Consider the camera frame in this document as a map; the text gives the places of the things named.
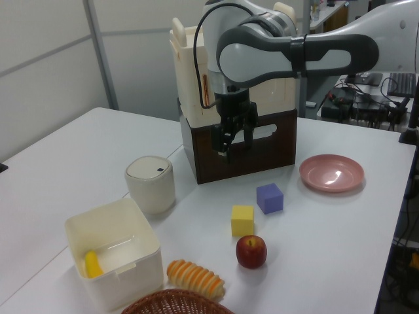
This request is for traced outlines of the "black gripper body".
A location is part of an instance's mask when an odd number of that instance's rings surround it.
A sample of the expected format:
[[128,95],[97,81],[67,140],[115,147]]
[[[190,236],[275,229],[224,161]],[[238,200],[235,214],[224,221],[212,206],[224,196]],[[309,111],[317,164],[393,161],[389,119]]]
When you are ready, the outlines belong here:
[[250,100],[249,90],[215,94],[215,102],[224,131],[254,130],[258,112],[256,103]]

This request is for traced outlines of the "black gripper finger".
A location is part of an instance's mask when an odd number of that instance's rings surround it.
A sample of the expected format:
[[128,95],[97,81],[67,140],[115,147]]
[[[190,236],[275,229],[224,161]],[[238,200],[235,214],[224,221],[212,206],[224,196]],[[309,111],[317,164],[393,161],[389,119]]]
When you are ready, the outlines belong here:
[[253,144],[253,130],[254,127],[249,124],[244,124],[244,147],[246,150],[250,149]]
[[211,127],[211,147],[224,162],[230,162],[230,151],[227,143],[227,136],[222,124],[215,124]]

